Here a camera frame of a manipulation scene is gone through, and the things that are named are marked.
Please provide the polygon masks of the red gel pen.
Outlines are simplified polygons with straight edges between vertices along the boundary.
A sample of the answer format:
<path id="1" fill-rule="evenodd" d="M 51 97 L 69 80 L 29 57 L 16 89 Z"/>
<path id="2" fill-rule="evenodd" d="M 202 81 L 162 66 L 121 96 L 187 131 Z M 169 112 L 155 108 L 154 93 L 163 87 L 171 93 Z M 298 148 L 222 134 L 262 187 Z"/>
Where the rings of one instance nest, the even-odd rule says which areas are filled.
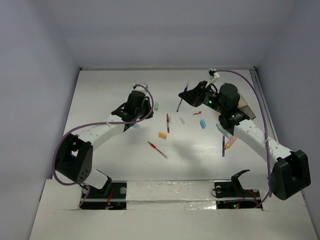
<path id="1" fill-rule="evenodd" d="M 147 141 L 147 143 L 148 143 L 153 149 L 155 149 L 159 154 L 161 154 L 164 158 L 168 159 L 168 156 L 165 155 L 161 150 L 159 150 L 153 143 L 151 143 L 150 141 Z"/>

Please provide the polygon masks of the purple gel pen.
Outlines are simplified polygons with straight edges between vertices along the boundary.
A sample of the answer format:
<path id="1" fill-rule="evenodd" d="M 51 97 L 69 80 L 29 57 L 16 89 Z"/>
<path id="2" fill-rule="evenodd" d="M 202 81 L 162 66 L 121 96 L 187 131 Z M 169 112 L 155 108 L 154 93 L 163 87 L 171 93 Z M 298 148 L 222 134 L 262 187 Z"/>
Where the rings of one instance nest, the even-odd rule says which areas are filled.
<path id="1" fill-rule="evenodd" d="M 225 136 L 222 136 L 222 157 L 225 157 Z"/>

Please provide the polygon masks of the light blue highlighter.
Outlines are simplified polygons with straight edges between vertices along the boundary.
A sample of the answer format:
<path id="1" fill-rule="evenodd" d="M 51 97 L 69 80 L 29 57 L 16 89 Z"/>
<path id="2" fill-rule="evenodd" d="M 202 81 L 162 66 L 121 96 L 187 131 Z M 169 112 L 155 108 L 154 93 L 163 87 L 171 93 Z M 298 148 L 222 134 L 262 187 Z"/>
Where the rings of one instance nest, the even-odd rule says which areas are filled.
<path id="1" fill-rule="evenodd" d="M 134 124 L 132 127 L 135 128 L 135 129 L 139 129 L 140 125 L 139 124 Z"/>

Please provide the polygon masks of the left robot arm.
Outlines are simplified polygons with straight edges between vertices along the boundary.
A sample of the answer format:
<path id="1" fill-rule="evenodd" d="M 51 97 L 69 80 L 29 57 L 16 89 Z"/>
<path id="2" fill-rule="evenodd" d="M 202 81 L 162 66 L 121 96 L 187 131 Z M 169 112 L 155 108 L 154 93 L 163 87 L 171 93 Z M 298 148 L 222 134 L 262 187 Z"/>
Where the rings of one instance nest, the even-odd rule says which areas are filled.
<path id="1" fill-rule="evenodd" d="M 136 123 L 152 118 L 154 103 L 147 85 L 135 84 L 127 101 L 105 121 L 87 123 L 68 131 L 53 154 L 55 180 L 63 186 L 84 185 L 88 193 L 94 192 L 101 198 L 108 196 L 112 179 L 93 169 L 93 153 Z"/>

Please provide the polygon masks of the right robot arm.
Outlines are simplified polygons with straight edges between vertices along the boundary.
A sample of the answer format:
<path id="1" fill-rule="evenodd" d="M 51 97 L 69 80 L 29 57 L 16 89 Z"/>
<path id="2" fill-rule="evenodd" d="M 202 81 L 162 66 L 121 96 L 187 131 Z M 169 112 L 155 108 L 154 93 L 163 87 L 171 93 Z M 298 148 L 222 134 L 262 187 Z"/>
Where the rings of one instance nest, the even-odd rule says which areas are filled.
<path id="1" fill-rule="evenodd" d="M 246 143 L 267 163 L 268 184 L 280 200 L 286 200 L 311 184 L 309 161 L 302 150 L 293 151 L 259 129 L 239 107 L 241 95 L 236 86 L 224 83 L 220 88 L 201 81 L 178 96 L 192 107 L 205 105 L 219 113 L 218 126 L 226 136 Z"/>

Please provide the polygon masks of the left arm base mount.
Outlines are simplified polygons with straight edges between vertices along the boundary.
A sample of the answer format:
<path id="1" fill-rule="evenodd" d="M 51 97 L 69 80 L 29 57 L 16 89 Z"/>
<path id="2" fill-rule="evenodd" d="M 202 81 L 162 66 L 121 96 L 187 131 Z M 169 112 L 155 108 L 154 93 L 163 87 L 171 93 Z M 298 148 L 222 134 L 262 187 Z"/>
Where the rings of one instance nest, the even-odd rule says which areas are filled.
<path id="1" fill-rule="evenodd" d="M 82 210 L 126 210 L 127 181 L 107 181 L 101 189 L 80 184 L 82 188 L 79 208 Z"/>

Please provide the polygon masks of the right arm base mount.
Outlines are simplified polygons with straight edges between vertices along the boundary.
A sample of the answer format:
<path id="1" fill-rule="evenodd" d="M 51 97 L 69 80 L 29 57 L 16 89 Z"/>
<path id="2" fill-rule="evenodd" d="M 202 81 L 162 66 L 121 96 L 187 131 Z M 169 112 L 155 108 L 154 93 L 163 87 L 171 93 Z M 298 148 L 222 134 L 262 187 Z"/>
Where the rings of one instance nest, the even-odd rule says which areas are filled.
<path id="1" fill-rule="evenodd" d="M 259 190 L 244 189 L 239 181 L 239 177 L 249 171 L 249 169 L 244 169 L 232 175 L 230 180 L 214 182 L 211 195 L 216 199 L 218 210 L 263 208 Z"/>

